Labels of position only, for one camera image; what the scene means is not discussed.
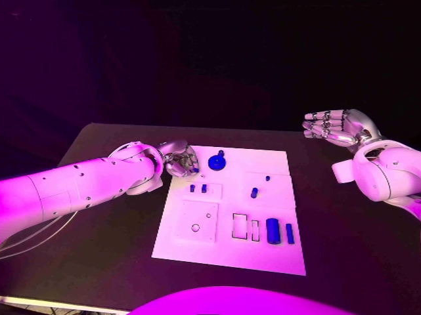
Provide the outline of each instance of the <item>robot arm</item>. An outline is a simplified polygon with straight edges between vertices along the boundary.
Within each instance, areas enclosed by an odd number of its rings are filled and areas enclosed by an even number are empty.
[[[184,140],[157,148],[129,142],[108,157],[0,181],[0,243],[24,228],[106,202],[161,187],[167,172],[186,177],[199,171]]]
[[[318,112],[304,119],[304,136],[326,139],[354,154],[331,166],[337,182],[354,180],[370,200],[401,207],[421,220],[421,152],[385,139],[357,110]]]

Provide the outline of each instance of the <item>dark wall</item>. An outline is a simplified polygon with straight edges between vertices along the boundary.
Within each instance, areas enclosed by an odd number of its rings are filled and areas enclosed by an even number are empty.
[[[421,149],[421,7],[0,1],[0,144],[34,165],[89,122],[300,131],[340,108]]]

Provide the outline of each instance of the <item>table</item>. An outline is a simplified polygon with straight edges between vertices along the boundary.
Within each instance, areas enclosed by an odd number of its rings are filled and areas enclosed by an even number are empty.
[[[372,202],[353,182],[337,184],[330,166],[350,158],[346,149],[294,132],[93,123],[60,165],[103,157],[134,140],[154,145],[178,138],[287,152],[307,275],[150,257],[170,184],[164,173],[160,189],[82,210],[44,245],[0,261],[0,295],[132,310],[180,290],[236,285],[357,314],[421,314],[419,221]]]

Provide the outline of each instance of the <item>white board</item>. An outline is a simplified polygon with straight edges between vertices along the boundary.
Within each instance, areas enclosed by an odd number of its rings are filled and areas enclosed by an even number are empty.
[[[285,152],[209,146],[193,149],[199,173],[171,179],[151,257],[304,276]],[[207,159],[219,150],[225,152],[226,166],[213,171]],[[268,218],[279,222],[276,245],[266,242]],[[292,244],[287,242],[287,223],[292,227]]]

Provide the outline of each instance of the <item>small blue piece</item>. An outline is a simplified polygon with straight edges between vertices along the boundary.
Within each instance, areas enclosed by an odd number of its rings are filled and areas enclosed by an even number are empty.
[[[278,219],[266,219],[265,220],[265,227],[266,227],[266,242],[268,244],[279,244],[279,223]]]
[[[217,155],[210,156],[210,158],[207,159],[207,167],[214,171],[220,171],[226,166],[226,160],[223,156],[225,153],[222,152],[222,150],[219,150]]]
[[[251,191],[251,198],[255,198],[255,197],[256,197],[256,188],[253,187]]]
[[[292,226],[289,223],[285,224],[285,233],[287,233],[287,243],[292,244]]]

